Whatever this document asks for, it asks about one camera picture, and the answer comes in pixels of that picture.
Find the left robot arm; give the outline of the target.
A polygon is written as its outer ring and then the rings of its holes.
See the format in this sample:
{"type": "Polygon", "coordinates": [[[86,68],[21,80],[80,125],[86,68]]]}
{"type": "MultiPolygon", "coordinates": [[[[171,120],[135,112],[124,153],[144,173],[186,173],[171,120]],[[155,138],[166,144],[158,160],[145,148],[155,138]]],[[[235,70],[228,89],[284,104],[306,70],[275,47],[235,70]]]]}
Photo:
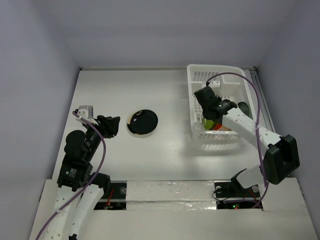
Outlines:
{"type": "Polygon", "coordinates": [[[38,240],[79,240],[96,204],[111,191],[110,176],[99,170],[93,172],[91,160],[99,145],[104,146],[102,157],[106,156],[105,139],[118,134],[121,118],[91,118],[79,110],[73,115],[86,131],[74,130],[65,139],[54,212],[36,236],[38,240]]]}

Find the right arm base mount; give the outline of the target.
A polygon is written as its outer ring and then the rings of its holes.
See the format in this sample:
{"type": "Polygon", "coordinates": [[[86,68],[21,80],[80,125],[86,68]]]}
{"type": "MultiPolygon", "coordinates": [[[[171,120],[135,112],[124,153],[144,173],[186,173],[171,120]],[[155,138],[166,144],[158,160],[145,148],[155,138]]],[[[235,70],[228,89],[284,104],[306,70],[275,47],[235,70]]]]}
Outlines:
{"type": "Polygon", "coordinates": [[[258,185],[243,188],[239,183],[231,180],[214,181],[212,198],[218,210],[261,209],[258,203],[261,193],[258,185]]]}

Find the black plate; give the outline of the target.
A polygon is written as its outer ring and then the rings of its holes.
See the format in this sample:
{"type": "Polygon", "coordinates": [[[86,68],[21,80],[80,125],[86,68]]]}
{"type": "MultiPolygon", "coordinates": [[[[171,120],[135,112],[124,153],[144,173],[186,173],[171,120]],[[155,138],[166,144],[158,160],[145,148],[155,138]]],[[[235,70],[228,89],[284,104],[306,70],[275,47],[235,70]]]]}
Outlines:
{"type": "Polygon", "coordinates": [[[142,109],[133,113],[127,121],[128,130],[136,135],[147,135],[158,125],[158,116],[149,109],[142,109]]]}

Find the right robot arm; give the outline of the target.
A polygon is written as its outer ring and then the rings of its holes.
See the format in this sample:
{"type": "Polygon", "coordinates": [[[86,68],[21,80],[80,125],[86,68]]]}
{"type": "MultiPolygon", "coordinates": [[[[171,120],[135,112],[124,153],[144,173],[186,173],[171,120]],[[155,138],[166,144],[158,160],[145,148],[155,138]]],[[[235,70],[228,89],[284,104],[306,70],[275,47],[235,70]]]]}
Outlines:
{"type": "Polygon", "coordinates": [[[194,92],[206,120],[212,120],[236,132],[258,151],[259,164],[241,170],[231,180],[230,190],[242,196],[258,184],[278,185],[300,166],[298,145],[290,134],[281,136],[251,119],[232,101],[220,101],[211,87],[194,92]]]}

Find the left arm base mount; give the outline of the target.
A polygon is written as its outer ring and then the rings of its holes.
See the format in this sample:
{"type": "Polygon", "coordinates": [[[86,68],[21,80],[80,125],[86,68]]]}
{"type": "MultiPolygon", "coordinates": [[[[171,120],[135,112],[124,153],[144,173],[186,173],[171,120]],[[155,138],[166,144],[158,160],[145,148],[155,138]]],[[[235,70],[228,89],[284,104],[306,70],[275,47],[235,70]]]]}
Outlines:
{"type": "Polygon", "coordinates": [[[112,181],[110,190],[95,205],[94,210],[126,210],[127,182],[112,181]]]}

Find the green plate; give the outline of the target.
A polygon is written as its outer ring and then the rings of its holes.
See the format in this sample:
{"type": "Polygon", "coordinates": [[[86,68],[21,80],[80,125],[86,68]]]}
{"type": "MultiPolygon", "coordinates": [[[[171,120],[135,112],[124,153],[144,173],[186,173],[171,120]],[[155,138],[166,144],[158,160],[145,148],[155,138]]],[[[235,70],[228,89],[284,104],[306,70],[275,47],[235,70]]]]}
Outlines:
{"type": "Polygon", "coordinates": [[[203,127],[205,130],[212,130],[216,126],[216,123],[213,120],[207,120],[205,119],[203,122],[203,127]]]}

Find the beige plate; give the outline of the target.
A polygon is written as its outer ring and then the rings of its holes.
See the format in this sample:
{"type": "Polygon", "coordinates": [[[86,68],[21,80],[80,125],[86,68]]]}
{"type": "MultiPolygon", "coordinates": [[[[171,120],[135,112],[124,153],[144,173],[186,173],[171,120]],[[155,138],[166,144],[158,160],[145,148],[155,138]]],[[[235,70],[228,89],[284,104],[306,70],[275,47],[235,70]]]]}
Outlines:
{"type": "Polygon", "coordinates": [[[146,138],[153,134],[158,126],[158,118],[149,113],[132,114],[127,122],[127,129],[130,134],[138,138],[146,138]]]}

